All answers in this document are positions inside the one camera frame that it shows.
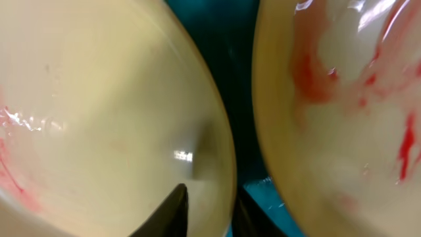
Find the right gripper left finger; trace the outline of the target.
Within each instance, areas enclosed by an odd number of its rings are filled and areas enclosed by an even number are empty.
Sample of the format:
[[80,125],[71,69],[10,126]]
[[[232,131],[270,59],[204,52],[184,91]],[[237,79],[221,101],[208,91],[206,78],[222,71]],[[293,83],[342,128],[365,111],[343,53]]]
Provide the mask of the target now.
[[188,211],[187,187],[178,184],[130,237],[186,237]]

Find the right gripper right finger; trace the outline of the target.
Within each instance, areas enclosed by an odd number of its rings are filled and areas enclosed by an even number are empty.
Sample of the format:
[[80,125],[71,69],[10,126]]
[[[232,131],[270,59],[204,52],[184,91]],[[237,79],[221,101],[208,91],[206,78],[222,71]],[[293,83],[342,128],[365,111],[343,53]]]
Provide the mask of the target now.
[[242,187],[237,187],[232,217],[233,237],[287,237]]

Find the yellow-green plate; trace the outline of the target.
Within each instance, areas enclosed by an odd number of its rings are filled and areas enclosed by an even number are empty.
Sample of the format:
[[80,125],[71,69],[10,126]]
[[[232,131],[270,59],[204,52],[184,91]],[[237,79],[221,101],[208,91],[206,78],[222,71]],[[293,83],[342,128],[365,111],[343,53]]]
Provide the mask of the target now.
[[420,235],[420,0],[262,1],[253,108],[305,235]]
[[1,235],[129,236],[176,187],[227,234],[235,151],[212,75],[163,1],[1,1]]

